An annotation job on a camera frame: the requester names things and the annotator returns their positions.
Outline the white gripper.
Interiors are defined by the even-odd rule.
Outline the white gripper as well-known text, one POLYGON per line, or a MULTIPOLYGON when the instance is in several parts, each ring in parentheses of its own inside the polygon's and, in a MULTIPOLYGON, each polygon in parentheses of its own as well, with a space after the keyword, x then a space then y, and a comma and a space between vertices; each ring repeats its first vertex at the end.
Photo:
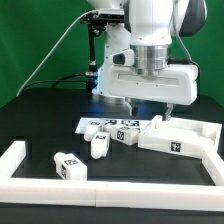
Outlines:
POLYGON ((126 97, 130 115, 136 112, 131 99, 167 103, 163 120, 168 121, 175 104, 190 105, 195 101, 197 75, 195 65, 171 64, 149 76, 138 75, 132 67, 111 66, 102 86, 111 96, 126 97))

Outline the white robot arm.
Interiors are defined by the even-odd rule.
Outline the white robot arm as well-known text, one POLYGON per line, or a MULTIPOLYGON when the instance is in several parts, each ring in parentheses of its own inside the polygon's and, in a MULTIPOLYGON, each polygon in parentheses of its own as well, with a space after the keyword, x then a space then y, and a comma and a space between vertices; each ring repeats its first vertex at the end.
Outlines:
POLYGON ((197 97, 199 66, 172 59, 172 40, 196 34, 207 19, 205 0, 87 0, 96 10, 92 32, 106 33, 104 62, 94 96, 125 102, 131 113, 137 100, 163 102, 169 119, 176 105, 197 97))

